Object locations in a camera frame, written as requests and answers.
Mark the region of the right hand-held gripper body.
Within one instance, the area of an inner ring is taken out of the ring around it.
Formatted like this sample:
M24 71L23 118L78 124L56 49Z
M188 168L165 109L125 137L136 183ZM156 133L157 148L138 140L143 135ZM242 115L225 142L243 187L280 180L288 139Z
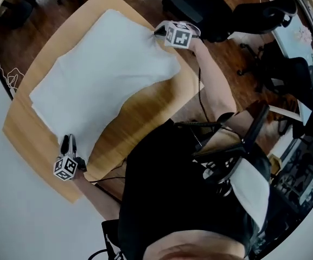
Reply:
M179 49L188 49L193 38L200 38L200 29L187 22L167 21L164 45Z

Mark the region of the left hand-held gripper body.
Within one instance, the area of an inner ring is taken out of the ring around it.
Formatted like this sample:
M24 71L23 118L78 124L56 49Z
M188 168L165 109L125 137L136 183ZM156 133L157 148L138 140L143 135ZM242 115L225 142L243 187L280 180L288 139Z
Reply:
M75 177L76 172L80 170L87 171L85 161L80 157L71 158L66 155L54 163L53 175L62 181L68 181Z

